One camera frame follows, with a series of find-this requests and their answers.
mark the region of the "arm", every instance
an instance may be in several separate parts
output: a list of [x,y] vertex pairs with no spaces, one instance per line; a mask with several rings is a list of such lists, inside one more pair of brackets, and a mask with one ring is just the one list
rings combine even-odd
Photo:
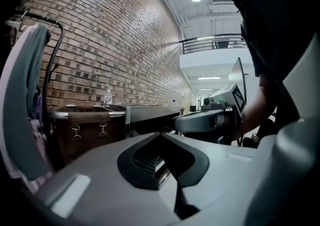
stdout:
[[276,83],[265,75],[259,75],[259,90],[255,101],[246,107],[242,116],[242,126],[233,136],[234,140],[241,138],[261,125],[275,110],[277,106]]

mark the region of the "water bottle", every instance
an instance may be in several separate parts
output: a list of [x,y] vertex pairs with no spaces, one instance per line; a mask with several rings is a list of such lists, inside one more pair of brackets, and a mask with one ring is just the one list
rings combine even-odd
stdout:
[[104,97],[104,103],[105,104],[112,104],[112,94],[111,94],[111,90],[107,90],[106,91],[106,95]]

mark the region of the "metal clip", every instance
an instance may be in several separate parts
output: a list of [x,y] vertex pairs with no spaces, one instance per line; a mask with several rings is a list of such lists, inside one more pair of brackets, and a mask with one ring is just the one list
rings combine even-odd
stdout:
[[78,131],[80,130],[80,127],[79,126],[78,127],[72,127],[72,130],[75,130],[75,132],[76,132],[76,134],[74,135],[73,139],[74,140],[81,140],[82,139],[81,136],[78,135]]
[[99,137],[105,137],[107,135],[106,132],[104,131],[105,130],[105,126],[107,126],[106,122],[99,124],[99,127],[102,127],[102,130],[101,130],[101,133],[99,134]]

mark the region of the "dark shirt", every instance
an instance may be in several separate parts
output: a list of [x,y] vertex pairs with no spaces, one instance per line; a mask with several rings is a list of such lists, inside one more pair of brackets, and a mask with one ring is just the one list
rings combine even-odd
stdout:
[[241,35],[252,56],[255,75],[277,84],[276,125],[299,118],[282,81],[303,55],[317,28],[317,0],[233,0],[243,23]]

